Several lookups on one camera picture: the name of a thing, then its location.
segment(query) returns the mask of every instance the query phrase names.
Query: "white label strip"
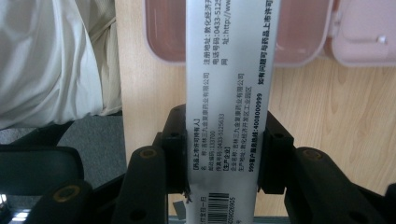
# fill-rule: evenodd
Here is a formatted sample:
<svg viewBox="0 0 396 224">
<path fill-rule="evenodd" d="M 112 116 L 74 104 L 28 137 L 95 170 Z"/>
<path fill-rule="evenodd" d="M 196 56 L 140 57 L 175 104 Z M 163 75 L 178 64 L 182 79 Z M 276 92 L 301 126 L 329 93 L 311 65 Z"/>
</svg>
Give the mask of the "white label strip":
<svg viewBox="0 0 396 224">
<path fill-rule="evenodd" d="M 187 223 L 252 223 L 280 0 L 187 0 Z"/>
</svg>

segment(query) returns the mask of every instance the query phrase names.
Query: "white fabric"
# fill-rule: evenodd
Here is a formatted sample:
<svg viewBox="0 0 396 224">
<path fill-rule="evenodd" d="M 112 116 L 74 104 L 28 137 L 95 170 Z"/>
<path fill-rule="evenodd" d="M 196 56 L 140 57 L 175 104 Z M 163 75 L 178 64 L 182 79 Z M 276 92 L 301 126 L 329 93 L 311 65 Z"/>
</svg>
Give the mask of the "white fabric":
<svg viewBox="0 0 396 224">
<path fill-rule="evenodd" d="M 86 29 L 92 23 L 92 2 L 2 1 L 0 130 L 103 112 L 103 69 L 98 69 Z"/>
<path fill-rule="evenodd" d="M 104 108 L 101 115 L 121 110 L 120 67 L 114 0 L 91 1 L 89 36 L 102 83 Z"/>
</svg>

